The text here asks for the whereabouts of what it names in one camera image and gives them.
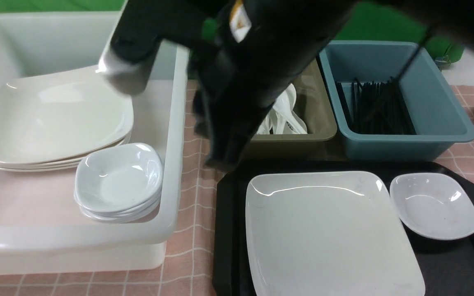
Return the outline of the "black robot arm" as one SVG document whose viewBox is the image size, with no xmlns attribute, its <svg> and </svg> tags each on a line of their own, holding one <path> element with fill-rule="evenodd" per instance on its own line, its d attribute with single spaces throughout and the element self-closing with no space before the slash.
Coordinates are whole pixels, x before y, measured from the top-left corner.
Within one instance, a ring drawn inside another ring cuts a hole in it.
<svg viewBox="0 0 474 296">
<path fill-rule="evenodd" d="M 119 92 L 145 91 L 163 41 L 192 52 L 195 133 L 231 171 L 277 97 L 318 59 L 351 160 L 431 161 L 474 125 L 424 50 L 445 35 L 474 52 L 474 0 L 371 0 L 425 26 L 416 44 L 335 41 L 365 0 L 234 0 L 209 18 L 188 0 L 127 0 L 98 62 Z"/>
</svg>

